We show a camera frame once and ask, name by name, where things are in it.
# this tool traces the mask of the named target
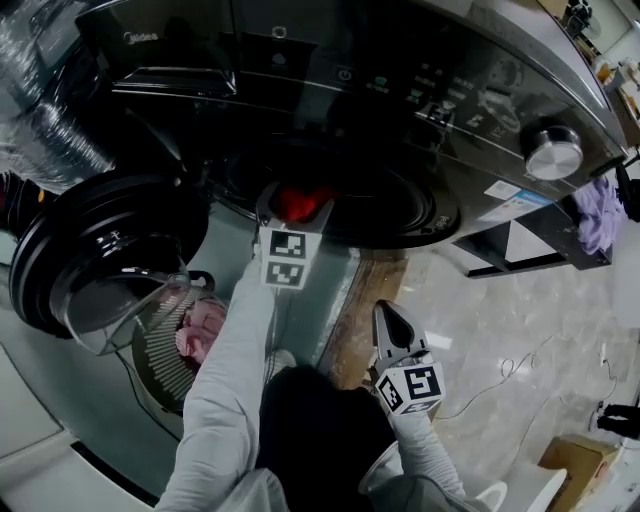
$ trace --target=white shoe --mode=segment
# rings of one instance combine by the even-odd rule
[[[269,354],[264,364],[264,383],[267,384],[285,368],[295,368],[296,359],[288,350],[278,349]]]

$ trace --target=gray sleeve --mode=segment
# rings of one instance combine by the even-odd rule
[[[464,497],[462,482],[426,413],[393,416],[402,468],[407,476],[426,476],[454,496]]]
[[[184,437],[156,510],[215,510],[255,466],[273,310],[273,292],[260,286],[254,260],[236,285],[222,331],[187,395]]]
[[[477,500],[443,491],[424,476],[401,475],[369,494],[375,512],[490,512]]]

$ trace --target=cardboard box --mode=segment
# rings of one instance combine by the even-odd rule
[[[550,512],[569,512],[604,478],[618,450],[578,435],[554,437],[538,465],[567,470],[567,479],[551,502]]]
[[[564,11],[567,8],[569,0],[538,0],[538,3],[549,11],[550,14],[561,20],[564,17]]]

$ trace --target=red cloth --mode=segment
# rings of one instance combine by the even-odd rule
[[[310,193],[294,186],[283,187],[278,194],[276,214],[285,222],[305,222],[329,199],[336,197],[336,192],[329,187],[318,187]]]

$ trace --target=front-loading washing machine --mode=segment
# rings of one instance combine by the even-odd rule
[[[177,255],[160,270],[177,271],[212,200],[252,217],[273,182],[322,189],[328,240],[420,247],[551,204],[625,155],[593,74],[535,0],[116,0],[76,23],[127,113],[102,131],[153,142],[124,141],[135,165],[116,154],[20,242],[16,311],[58,335],[58,297],[92,272],[152,268],[159,247]]]

